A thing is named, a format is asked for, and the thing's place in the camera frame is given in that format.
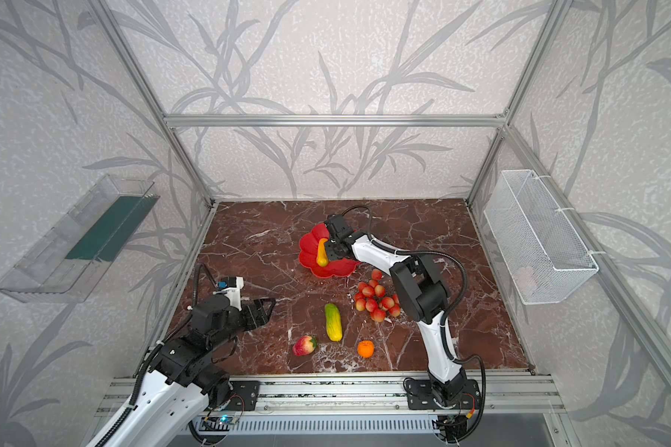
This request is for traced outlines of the yellow fake mango fruit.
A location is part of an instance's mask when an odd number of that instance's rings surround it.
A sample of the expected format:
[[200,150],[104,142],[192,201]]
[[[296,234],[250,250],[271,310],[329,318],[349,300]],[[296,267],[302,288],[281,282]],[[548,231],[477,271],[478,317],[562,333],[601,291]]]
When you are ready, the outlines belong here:
[[320,267],[326,267],[328,264],[330,264],[327,251],[326,251],[326,243],[329,241],[328,238],[321,238],[318,242],[317,246],[317,255],[316,255],[316,263]]

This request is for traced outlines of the red green fake apple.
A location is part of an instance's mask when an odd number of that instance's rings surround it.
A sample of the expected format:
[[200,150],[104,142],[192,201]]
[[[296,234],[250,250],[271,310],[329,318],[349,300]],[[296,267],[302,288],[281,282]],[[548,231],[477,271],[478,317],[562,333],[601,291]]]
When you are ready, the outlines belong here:
[[318,340],[315,336],[305,335],[296,341],[293,352],[296,357],[311,355],[318,348]]

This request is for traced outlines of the red fake grape bunch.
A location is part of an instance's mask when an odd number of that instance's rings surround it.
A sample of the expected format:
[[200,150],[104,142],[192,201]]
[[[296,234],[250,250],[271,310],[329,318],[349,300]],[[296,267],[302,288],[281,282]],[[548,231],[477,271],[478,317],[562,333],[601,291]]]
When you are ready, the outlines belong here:
[[383,271],[373,269],[368,279],[358,283],[353,296],[355,310],[366,312],[377,323],[403,314],[398,295],[386,286],[384,279]]

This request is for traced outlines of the green yellow fake cucumber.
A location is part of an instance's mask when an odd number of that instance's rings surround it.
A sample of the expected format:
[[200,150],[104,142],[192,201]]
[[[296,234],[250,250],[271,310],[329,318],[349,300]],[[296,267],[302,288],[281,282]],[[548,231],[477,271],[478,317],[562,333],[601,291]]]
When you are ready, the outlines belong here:
[[343,337],[343,330],[339,308],[335,304],[327,304],[324,307],[324,315],[328,338],[333,342],[340,342]]

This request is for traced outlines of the small fake orange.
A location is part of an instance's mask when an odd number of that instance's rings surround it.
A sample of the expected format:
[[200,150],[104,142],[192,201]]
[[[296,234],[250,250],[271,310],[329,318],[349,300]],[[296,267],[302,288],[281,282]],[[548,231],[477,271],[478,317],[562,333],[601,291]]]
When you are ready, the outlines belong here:
[[371,358],[375,353],[375,345],[372,341],[362,341],[357,346],[357,353],[364,359]]

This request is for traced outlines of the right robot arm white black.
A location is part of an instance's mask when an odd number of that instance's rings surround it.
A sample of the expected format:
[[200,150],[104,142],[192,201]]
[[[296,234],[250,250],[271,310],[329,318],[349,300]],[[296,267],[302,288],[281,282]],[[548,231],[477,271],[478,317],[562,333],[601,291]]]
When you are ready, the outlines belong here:
[[[462,301],[468,288],[464,265],[455,257],[429,250],[404,250],[393,247],[372,236],[370,231],[356,231],[343,214],[328,216],[324,222],[328,231],[325,244],[330,260],[352,259],[370,264],[389,274],[402,309],[419,326],[428,356],[428,374],[432,393],[443,406],[465,387],[466,373],[455,356],[448,318]],[[443,279],[436,257],[451,261],[461,275],[460,291],[456,297]]]

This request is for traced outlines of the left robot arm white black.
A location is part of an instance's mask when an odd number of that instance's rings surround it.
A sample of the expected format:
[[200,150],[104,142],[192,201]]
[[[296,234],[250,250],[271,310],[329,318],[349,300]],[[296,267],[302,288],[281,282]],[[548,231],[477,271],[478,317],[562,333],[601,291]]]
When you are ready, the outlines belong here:
[[159,342],[136,376],[130,398],[89,442],[91,446],[166,446],[208,408],[233,395],[214,350],[270,321],[276,301],[235,307],[216,294],[193,307],[188,332]]

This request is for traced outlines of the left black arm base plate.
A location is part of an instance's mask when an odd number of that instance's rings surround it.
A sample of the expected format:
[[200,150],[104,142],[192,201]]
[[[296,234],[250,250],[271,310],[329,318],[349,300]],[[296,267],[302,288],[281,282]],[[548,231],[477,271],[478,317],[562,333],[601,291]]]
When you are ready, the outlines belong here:
[[261,383],[255,380],[237,380],[219,385],[210,395],[214,411],[255,411]]

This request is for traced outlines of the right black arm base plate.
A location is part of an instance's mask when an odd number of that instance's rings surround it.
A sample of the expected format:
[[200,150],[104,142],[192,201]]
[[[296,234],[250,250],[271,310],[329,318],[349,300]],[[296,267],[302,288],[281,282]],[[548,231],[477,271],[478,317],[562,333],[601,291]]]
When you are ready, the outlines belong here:
[[406,377],[403,381],[409,410],[456,410],[471,413],[482,407],[482,393],[474,379],[455,378],[446,384]]

